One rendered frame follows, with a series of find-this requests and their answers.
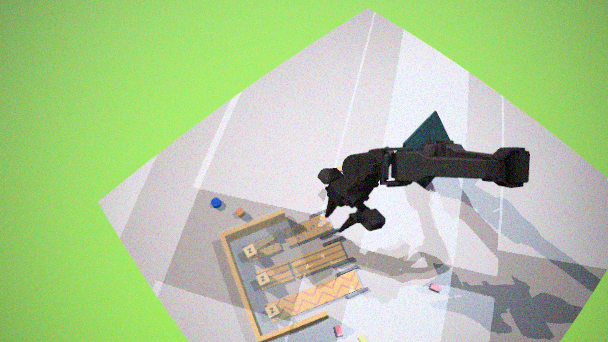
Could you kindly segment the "orange strip with blue dots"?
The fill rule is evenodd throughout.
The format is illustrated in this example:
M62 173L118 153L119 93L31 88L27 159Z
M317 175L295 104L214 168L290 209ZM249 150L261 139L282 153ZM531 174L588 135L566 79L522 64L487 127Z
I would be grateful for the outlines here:
M333 227L325 213L301 222L291 227L297 243L301 243L322 233L330 231Z

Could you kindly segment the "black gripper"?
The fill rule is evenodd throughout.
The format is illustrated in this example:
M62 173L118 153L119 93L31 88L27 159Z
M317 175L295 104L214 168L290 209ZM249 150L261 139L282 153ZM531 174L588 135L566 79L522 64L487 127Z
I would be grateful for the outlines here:
M324 168L317 176L317 178L324 185L329 184L327 187L325 187L325 190L327 192L330 187L330 184L341 177L344 177L344 175L337 168ZM363 227L370 232L381 229L385 225L386 218L377 208L370 209L363 204L365 201L369 200L368 196L373 191L373 189L377 188L380 184L371 180L365 180L362 182L364 183L363 192L361 195L361 201L356 206L357 210L355 213L349 214L349 219L344 222L338 232L343 232L345 229L355 223L361 223ZM336 203L331 198L328 198L325 218L329 218L337 207L338 206L336 205Z

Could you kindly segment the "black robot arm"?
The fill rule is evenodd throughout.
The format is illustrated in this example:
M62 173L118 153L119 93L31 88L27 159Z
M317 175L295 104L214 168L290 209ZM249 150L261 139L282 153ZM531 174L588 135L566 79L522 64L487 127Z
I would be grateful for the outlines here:
M433 143L429 138L416 151L386 146L349 155L342 164L344 177L330 184L327 196L337 206L353 209L361 201L362 181L380 181L380 185L392 188L427 177L481 178L501 187L523 187L529 182L529 161L530 153L525 148L500 147L491 154L466 151L454 140ZM393 181L387 181L390 164Z

